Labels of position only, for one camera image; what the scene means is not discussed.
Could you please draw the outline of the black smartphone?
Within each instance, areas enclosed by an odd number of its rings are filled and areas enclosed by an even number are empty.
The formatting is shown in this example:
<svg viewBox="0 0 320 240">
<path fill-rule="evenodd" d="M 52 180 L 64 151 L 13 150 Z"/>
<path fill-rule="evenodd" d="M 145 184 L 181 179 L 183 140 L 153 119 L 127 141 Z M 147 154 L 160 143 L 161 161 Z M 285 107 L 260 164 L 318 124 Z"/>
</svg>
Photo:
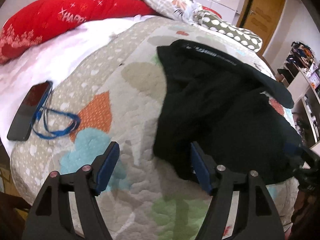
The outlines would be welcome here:
<svg viewBox="0 0 320 240">
<path fill-rule="evenodd" d="M 9 141 L 26 141 L 29 138 L 36 113 L 41 109 L 52 89 L 52 81 L 34 85 L 29 89 L 19 106 L 9 128 L 7 139 Z"/>
</svg>

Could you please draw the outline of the red long pillow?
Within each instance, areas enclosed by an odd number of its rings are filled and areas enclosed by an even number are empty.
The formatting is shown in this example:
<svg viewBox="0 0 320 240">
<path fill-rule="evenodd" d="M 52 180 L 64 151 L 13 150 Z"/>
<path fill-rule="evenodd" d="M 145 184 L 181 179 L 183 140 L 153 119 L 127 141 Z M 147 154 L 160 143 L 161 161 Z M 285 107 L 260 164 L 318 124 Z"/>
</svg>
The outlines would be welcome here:
<svg viewBox="0 0 320 240">
<path fill-rule="evenodd" d="M 88 21 L 156 14 L 141 0 L 37 0 L 3 25 L 1 63 Z"/>
</svg>

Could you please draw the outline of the wooden door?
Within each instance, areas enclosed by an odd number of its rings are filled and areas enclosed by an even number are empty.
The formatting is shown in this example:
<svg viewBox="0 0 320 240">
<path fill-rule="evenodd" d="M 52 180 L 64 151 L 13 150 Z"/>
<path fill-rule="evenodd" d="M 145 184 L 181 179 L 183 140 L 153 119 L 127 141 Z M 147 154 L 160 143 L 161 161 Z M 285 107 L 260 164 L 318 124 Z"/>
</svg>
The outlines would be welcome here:
<svg viewBox="0 0 320 240">
<path fill-rule="evenodd" d="M 286 0 L 245 0 L 237 26 L 248 29 L 263 40 L 257 52 L 262 56 L 279 23 Z"/>
</svg>

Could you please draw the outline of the black pants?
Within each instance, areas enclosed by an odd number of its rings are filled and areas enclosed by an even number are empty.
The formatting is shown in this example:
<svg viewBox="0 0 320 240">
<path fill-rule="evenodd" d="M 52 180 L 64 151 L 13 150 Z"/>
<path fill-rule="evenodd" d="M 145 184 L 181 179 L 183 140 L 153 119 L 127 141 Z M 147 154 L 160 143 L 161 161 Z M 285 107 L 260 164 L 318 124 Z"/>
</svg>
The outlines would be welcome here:
<svg viewBox="0 0 320 240">
<path fill-rule="evenodd" d="M 188 40 L 157 47 L 167 92 L 153 145 L 184 180 L 196 180 L 191 145 L 199 144 L 233 172 L 257 171 L 267 185 L 281 183 L 303 165 L 287 146 L 302 140 L 270 104 L 294 106 L 290 92 L 271 77 L 220 50 Z"/>
</svg>

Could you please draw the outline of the heart pattern quilt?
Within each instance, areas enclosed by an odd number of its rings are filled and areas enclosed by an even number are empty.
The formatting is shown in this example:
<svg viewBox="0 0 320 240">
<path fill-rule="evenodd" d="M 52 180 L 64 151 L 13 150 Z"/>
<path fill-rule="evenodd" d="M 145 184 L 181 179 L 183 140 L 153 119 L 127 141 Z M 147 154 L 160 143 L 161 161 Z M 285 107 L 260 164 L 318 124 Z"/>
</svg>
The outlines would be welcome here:
<svg viewBox="0 0 320 240">
<path fill-rule="evenodd" d="M 176 40 L 220 50 L 276 81 L 257 55 L 221 35 L 160 17 L 135 24 L 84 59 L 50 95 L 48 106 L 78 116 L 79 127 L 52 140 L 32 134 L 14 147 L 14 181 L 31 207 L 50 172 L 76 172 L 114 141 L 119 159 L 96 197 L 111 239 L 196 239 L 212 197 L 194 169 L 196 180 L 184 180 L 153 153 L 167 92 L 157 47 Z M 82 235 L 74 193 L 69 197 Z"/>
</svg>

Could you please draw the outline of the white shelf unit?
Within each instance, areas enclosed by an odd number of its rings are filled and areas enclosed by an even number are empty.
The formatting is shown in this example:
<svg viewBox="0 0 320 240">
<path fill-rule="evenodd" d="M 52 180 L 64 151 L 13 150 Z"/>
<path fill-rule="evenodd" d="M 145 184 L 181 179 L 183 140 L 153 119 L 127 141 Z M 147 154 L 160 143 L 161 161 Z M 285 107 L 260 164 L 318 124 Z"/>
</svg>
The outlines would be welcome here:
<svg viewBox="0 0 320 240">
<path fill-rule="evenodd" d="M 294 107 L 291 109 L 298 133 L 306 146 L 316 150 L 319 146 L 319 96 L 312 83 L 299 67 L 288 86 Z"/>
</svg>

